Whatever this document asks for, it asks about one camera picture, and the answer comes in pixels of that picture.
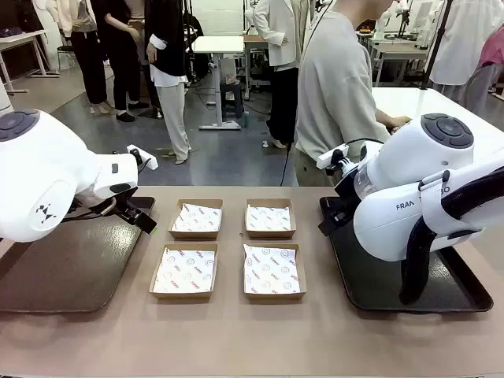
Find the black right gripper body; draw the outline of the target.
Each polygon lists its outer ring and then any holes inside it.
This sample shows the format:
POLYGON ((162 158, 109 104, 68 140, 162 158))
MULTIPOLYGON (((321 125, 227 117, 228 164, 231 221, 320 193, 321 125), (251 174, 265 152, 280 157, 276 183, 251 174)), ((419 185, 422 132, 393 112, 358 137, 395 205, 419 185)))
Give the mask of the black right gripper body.
POLYGON ((348 224, 354 218, 357 202, 353 199, 341 199, 340 197, 330 197, 328 199, 328 223, 329 234, 348 224))

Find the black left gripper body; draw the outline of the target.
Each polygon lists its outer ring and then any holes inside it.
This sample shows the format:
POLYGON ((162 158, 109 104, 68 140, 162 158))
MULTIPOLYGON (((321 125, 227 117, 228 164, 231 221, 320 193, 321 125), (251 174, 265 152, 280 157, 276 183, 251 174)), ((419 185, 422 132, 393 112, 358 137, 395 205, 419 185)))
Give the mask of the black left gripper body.
POLYGON ((154 203, 155 199, 152 197, 133 197, 126 200, 117 200, 117 215, 142 232, 150 233, 157 226, 157 222, 150 216, 154 203))

